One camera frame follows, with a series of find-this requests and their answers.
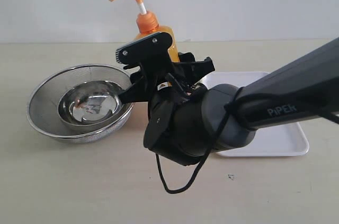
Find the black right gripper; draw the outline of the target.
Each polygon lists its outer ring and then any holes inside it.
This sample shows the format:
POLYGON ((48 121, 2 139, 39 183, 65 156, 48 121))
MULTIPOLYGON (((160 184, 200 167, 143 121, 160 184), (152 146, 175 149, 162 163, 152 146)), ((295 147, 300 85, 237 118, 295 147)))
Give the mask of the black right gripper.
MULTIPOLYGON (((171 85, 177 82, 181 86, 193 86, 215 71, 210 57, 196 61, 193 53, 179 52, 177 61, 171 56, 169 58, 174 67, 174 71, 169 73, 171 85)), ((132 85, 120 92, 118 97, 122 103, 148 102, 155 91, 157 80, 157 75, 144 75, 141 70, 132 73, 132 85)), ((176 101, 181 100, 183 99, 173 87, 165 87, 155 93, 148 103, 149 121, 144 133, 144 147, 182 166, 195 165, 201 158, 190 156, 180 148, 178 136, 174 134, 176 128, 172 126, 176 101)))

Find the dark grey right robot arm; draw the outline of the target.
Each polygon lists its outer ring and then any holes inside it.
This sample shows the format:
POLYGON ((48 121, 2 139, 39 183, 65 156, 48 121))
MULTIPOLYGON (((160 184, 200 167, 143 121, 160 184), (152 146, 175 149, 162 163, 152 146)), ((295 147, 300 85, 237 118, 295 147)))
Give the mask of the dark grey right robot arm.
POLYGON ((173 62, 171 44, 157 32, 120 47, 115 58, 139 68, 119 99, 148 103, 144 146, 180 165, 197 164, 207 150, 244 147, 261 128, 338 114, 337 39, 247 86, 212 88, 200 84, 215 69, 212 59, 188 52, 173 62))

